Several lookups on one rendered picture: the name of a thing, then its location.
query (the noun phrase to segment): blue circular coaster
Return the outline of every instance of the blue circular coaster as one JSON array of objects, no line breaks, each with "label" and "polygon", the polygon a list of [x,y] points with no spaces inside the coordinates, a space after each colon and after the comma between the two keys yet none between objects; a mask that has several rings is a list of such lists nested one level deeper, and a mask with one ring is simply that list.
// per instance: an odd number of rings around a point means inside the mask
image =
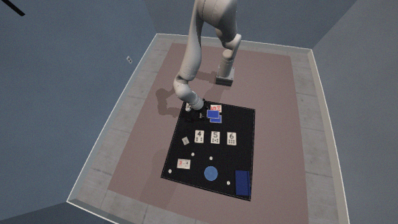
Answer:
[{"label": "blue circular coaster", "polygon": [[218,171],[214,166],[208,166],[204,170],[204,177],[209,181],[215,180],[217,176],[218,176]]}]

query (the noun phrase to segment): gray tile floor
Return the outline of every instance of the gray tile floor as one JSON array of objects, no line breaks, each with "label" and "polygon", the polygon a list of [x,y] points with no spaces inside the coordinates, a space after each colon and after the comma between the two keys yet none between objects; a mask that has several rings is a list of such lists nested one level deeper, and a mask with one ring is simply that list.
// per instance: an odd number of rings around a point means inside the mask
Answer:
[{"label": "gray tile floor", "polygon": [[[157,34],[121,94],[68,198],[114,223],[204,223],[107,190],[148,92],[174,43],[187,36]],[[222,47],[202,37],[204,46]],[[291,57],[306,170],[309,223],[349,223],[334,137],[310,49],[242,41],[240,50]]]}]

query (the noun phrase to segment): white card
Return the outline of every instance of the white card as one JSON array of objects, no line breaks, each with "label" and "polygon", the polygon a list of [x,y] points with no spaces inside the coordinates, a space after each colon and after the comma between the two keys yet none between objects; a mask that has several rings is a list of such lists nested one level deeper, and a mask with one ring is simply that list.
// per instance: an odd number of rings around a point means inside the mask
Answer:
[{"label": "white card", "polygon": [[177,162],[177,168],[189,170],[190,160],[185,160],[185,159],[179,158],[178,162]]},{"label": "white card", "polygon": [[203,143],[204,131],[195,130],[195,143]]},{"label": "white card", "polygon": [[189,144],[189,140],[188,140],[187,137],[183,138],[183,139],[182,139],[182,142],[184,143],[184,145]]},{"label": "white card", "polygon": [[213,144],[219,144],[220,143],[220,132],[219,131],[212,131],[211,143],[213,143]]},{"label": "white card", "polygon": [[219,111],[221,113],[221,105],[211,105],[210,110]]},{"label": "white card", "polygon": [[236,133],[227,133],[227,144],[236,145]]}]

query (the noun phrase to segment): white robotic arm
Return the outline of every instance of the white robotic arm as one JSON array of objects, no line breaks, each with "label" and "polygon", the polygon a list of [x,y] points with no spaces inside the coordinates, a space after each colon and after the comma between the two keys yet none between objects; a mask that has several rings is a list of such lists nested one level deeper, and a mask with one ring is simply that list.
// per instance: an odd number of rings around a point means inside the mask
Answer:
[{"label": "white robotic arm", "polygon": [[216,34],[227,48],[222,54],[222,61],[218,75],[227,78],[231,72],[233,59],[241,41],[236,26],[237,0],[195,0],[194,10],[189,28],[188,44],[180,71],[177,73],[173,88],[177,97],[187,103],[194,110],[203,108],[203,99],[192,91],[188,85],[199,70],[202,61],[200,36],[203,22],[216,28]]}]

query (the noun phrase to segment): black rod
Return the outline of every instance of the black rod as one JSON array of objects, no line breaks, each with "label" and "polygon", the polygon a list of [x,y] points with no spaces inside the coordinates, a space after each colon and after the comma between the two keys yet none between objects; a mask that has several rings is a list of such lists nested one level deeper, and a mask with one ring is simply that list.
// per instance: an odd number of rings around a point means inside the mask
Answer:
[{"label": "black rod", "polygon": [[14,4],[12,4],[10,1],[8,0],[2,0],[4,3],[6,3],[8,6],[10,6],[10,8],[12,8],[16,13],[18,13],[20,16],[24,16],[25,14],[18,9],[18,7],[16,7]]}]

